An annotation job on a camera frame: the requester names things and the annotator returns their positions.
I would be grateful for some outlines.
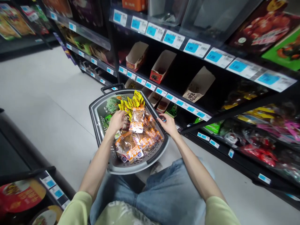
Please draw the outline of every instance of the tiled floor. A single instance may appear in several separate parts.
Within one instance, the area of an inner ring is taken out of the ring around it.
[[[82,74],[60,47],[0,63],[0,107],[75,190],[97,149],[88,106],[101,96],[101,87]],[[210,164],[241,224],[299,224],[299,211],[186,141]],[[178,158],[171,141],[160,162],[167,167]]]

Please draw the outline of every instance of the snack bag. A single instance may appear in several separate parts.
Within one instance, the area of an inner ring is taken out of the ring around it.
[[[132,108],[132,118],[129,131],[143,133],[145,108]]]

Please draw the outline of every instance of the basket handle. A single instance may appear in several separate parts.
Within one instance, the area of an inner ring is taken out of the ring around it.
[[[109,85],[109,86],[106,86],[106,87],[102,87],[101,91],[103,92],[103,94],[106,95],[106,93],[104,92],[105,90],[110,89],[110,88],[114,88],[114,87],[118,87],[118,86],[121,86],[121,89],[125,89],[125,86],[124,86],[123,83],[117,83],[117,84],[112,84],[112,85]]]

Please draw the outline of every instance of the light green sleeve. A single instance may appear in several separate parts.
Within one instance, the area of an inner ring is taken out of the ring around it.
[[[91,195],[77,192],[62,213],[58,225],[87,225],[91,207]]]
[[[240,222],[226,202],[212,196],[206,201],[205,225],[240,225]]]

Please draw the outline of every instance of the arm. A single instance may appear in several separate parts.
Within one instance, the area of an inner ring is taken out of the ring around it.
[[[124,116],[125,112],[120,110],[110,119],[109,127],[106,130],[104,139],[92,159],[79,187],[79,191],[90,194],[93,201],[96,198],[98,189],[107,169],[113,138],[125,122]]]
[[[187,172],[205,202],[211,196],[217,196],[226,202],[225,197],[214,179],[210,176],[204,165],[199,161],[197,156],[191,151],[181,135],[178,133],[174,119],[167,114],[160,114],[160,116],[166,118],[166,123],[164,123],[160,118],[157,119],[164,130],[168,132],[175,141],[187,168]]]

